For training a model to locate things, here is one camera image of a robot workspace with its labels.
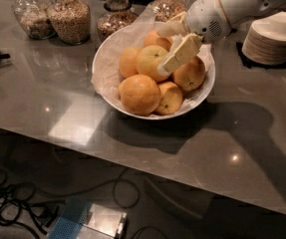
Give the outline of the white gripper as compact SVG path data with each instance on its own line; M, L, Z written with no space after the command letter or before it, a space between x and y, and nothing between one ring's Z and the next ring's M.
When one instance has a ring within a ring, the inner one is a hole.
M186 33L184 23L191 34L181 36ZM212 43L226 37L231 32L231 26L220 0L197 0L187 12L175 15L156 32L161 37L178 35L173 38L168 54L157 66L161 76L169 76L199 53L202 41Z

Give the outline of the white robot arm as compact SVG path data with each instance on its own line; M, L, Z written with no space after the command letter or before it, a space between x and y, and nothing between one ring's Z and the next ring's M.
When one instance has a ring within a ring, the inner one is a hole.
M286 0L196 0L187 11L160 25L157 33L174 37L157 71L168 76L199 53L203 43L226 37L250 17L267 16L286 5Z

